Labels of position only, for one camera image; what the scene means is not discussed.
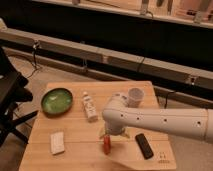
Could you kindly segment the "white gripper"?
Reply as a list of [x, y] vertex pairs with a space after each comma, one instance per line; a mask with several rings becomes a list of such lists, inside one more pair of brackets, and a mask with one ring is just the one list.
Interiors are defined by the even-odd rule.
[[103, 139], [104, 136], [107, 134], [118, 136], [121, 135], [125, 138], [130, 138], [130, 134], [128, 131], [124, 131], [124, 127], [121, 125], [112, 125], [112, 124], [105, 124], [105, 130], [101, 129], [99, 132], [99, 139]]

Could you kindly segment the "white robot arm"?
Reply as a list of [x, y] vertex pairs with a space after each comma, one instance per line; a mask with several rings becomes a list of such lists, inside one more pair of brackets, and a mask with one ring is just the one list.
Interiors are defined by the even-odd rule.
[[115, 93], [102, 111], [104, 134], [126, 136], [127, 127], [203, 140], [213, 144], [213, 109], [143, 109], [128, 107], [128, 98]]

